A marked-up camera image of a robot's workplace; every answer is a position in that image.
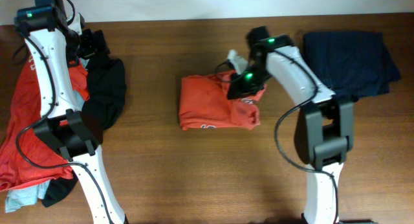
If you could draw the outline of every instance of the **red fabric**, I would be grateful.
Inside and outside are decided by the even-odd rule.
[[[50,170],[35,168],[29,165],[16,149],[17,134],[40,118],[40,90],[35,69],[31,58],[23,67],[14,91],[7,136],[0,147],[0,192],[38,185],[59,177],[73,178],[71,167]],[[77,90],[84,98],[88,97],[86,70],[79,65],[69,69],[69,73],[74,90]],[[27,157],[40,165],[67,163],[41,142],[32,130],[28,130],[21,136],[20,143]]]
[[[229,80],[233,71],[219,73],[223,80]],[[188,128],[230,128],[253,129],[260,125],[258,101],[265,89],[256,96],[228,100],[229,83],[216,75],[188,76],[182,79],[180,98],[180,125]]]

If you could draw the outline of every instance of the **clothing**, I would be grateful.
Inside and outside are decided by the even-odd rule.
[[[6,197],[6,213],[14,212],[23,206],[35,205],[38,199],[43,199],[50,181],[28,188],[9,190]]]
[[[397,66],[376,32],[311,32],[303,37],[304,60],[337,95],[358,98],[389,92],[400,79]]]
[[[181,80],[179,119],[183,130],[188,128],[229,128],[253,129],[260,125],[259,108],[254,105],[265,89],[256,96],[228,100],[229,80],[234,71],[208,76],[188,76]]]
[[[73,179],[58,178],[50,181],[46,194],[41,201],[44,207],[50,207],[57,202],[62,201],[70,194],[70,192],[72,192],[78,182],[78,178],[74,172],[72,173]]]
[[[109,59],[107,54],[91,58],[86,66],[87,87],[91,98],[82,112],[97,118],[103,129],[110,128],[125,105],[125,68],[122,60]]]
[[[15,144],[17,134],[40,118],[41,97],[35,69],[33,59],[30,58],[21,71],[12,98],[6,139],[0,147],[0,192],[27,188],[59,177],[73,178],[71,167],[50,170],[35,168],[29,165],[17,151]],[[76,84],[73,88],[81,95],[88,95],[84,86],[86,75],[80,72],[82,70],[84,69],[81,65],[79,68],[71,68],[69,76],[72,84]],[[40,165],[67,163],[41,142],[32,129],[21,136],[20,144],[26,156]]]

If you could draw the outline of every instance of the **black fabric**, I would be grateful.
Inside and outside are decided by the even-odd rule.
[[[400,79],[397,66],[376,32],[311,32],[303,37],[304,59],[337,95],[358,98],[389,92]]]
[[[112,60],[107,54],[92,58],[86,66],[89,96],[82,112],[96,117],[103,129],[110,128],[125,105],[125,68],[122,60]]]
[[[50,207],[56,204],[57,202],[65,199],[70,192],[72,192],[78,182],[76,174],[74,172],[72,173],[73,179],[58,178],[50,181],[49,187],[46,190],[45,198],[41,200],[44,207]]]

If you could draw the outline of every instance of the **wooden table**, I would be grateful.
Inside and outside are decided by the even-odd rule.
[[[272,80],[259,103],[261,125],[182,131],[177,112],[180,79],[210,74],[229,49],[247,55],[246,33],[268,26],[301,45],[304,32],[370,30],[384,41],[402,80],[391,92],[355,106],[354,150],[340,179],[340,217],[381,224],[414,220],[414,14],[268,17],[194,21],[91,23],[102,29],[112,56],[125,63],[122,116],[104,135],[103,156],[114,193],[131,223],[248,223],[298,218],[306,176],[278,154],[276,120],[293,103]],[[21,40],[0,27],[0,139],[20,67],[10,57]],[[296,114],[281,128],[281,143],[298,160],[292,140]],[[4,214],[1,223],[92,223],[80,185],[50,208],[40,203]]]

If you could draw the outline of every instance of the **blue fabric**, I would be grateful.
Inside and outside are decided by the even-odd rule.
[[[304,59],[337,95],[358,98],[389,92],[401,78],[376,32],[311,32],[303,37]]]
[[[14,212],[27,205],[35,205],[38,199],[45,198],[50,181],[24,189],[9,190],[6,197],[6,213]]]

